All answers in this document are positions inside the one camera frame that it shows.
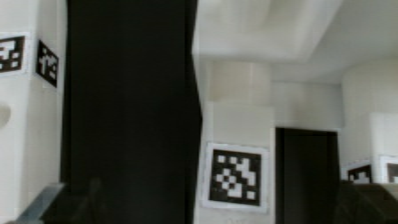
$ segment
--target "black curtain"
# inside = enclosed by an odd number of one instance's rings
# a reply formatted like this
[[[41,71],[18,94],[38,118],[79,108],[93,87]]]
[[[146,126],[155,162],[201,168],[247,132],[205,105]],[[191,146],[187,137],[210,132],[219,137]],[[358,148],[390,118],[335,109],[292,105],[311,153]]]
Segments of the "black curtain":
[[[114,223],[191,223],[196,1],[70,0],[63,181],[100,177]]]

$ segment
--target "doorway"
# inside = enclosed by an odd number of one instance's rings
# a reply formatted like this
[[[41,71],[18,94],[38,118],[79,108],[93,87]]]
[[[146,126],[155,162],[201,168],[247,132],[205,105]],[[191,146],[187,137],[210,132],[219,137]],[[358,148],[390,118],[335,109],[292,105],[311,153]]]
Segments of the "doorway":
[[[278,128],[276,137],[278,224],[333,224],[338,133]]]

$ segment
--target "white wall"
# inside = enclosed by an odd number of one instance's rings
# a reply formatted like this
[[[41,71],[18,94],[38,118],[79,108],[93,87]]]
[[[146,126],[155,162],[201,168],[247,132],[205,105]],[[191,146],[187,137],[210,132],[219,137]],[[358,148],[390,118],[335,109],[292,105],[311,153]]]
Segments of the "white wall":
[[[276,126],[340,130],[343,128],[342,87],[329,84],[272,82]]]

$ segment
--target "black panel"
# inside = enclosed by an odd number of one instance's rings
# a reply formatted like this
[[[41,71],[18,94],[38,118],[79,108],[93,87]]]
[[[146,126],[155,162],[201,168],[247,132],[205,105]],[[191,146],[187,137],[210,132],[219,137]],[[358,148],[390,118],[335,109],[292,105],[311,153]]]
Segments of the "black panel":
[[[63,180],[102,178],[114,223],[192,220],[201,111],[185,17],[184,0],[70,0]]]
[[[59,57],[41,41],[38,48],[36,73],[45,78],[48,83],[57,87]]]
[[[390,170],[390,183],[397,183],[395,178],[398,178],[398,164],[390,163],[388,170]]]
[[[24,63],[25,37],[0,39],[0,73],[18,71]]]
[[[239,165],[249,162],[249,170],[239,169]],[[255,173],[255,183],[246,178],[247,172]],[[228,203],[260,206],[262,196],[262,155],[214,150],[210,200]]]
[[[363,166],[352,170],[347,171],[349,180],[354,183],[374,183],[374,177],[372,177],[372,166]]]
[[[331,224],[340,185],[338,135],[278,129],[278,224]]]

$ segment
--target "white pillar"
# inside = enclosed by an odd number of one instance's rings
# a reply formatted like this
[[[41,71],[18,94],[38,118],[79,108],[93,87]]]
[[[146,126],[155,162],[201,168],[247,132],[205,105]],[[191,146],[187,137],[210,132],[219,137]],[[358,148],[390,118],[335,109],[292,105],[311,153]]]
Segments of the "white pillar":
[[[347,72],[343,98],[347,127],[342,142],[342,165],[354,167],[356,164],[365,165],[368,160],[374,181],[386,183],[386,161],[398,164],[397,59],[370,62]]]
[[[262,29],[272,0],[224,0],[221,20],[237,31]]]
[[[66,0],[0,0],[0,6],[0,223],[6,223],[17,219],[45,186],[59,182]]]
[[[276,126],[274,108],[271,107],[271,66],[249,62],[214,61],[208,68],[210,83],[203,110],[196,224],[272,223]],[[212,158],[216,159],[214,150],[217,149],[262,155],[258,205],[230,203],[210,198],[212,175],[216,175]],[[239,201],[260,193],[240,191],[240,189],[228,192],[235,195]]]

